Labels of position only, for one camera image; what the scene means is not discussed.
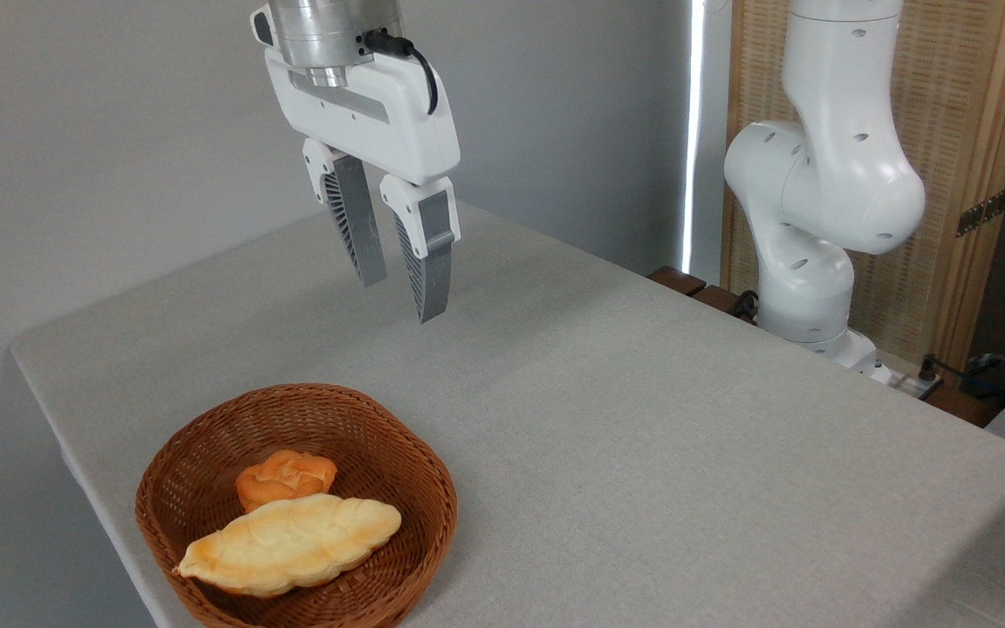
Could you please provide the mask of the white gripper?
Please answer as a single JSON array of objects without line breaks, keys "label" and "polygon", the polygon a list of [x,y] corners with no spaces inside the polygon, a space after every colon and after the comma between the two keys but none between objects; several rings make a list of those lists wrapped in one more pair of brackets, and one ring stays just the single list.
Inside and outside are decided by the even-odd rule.
[{"label": "white gripper", "polygon": [[419,321],[442,315],[452,246],[461,239],[454,188],[444,175],[458,166],[461,148],[440,74],[430,112],[429,83],[414,58],[379,55],[348,67],[346,87],[312,84],[275,49],[264,49],[264,63],[284,118],[307,136],[301,154],[312,191],[330,210],[360,282],[371,286],[387,276],[364,161],[388,173],[379,191],[395,215]]}]

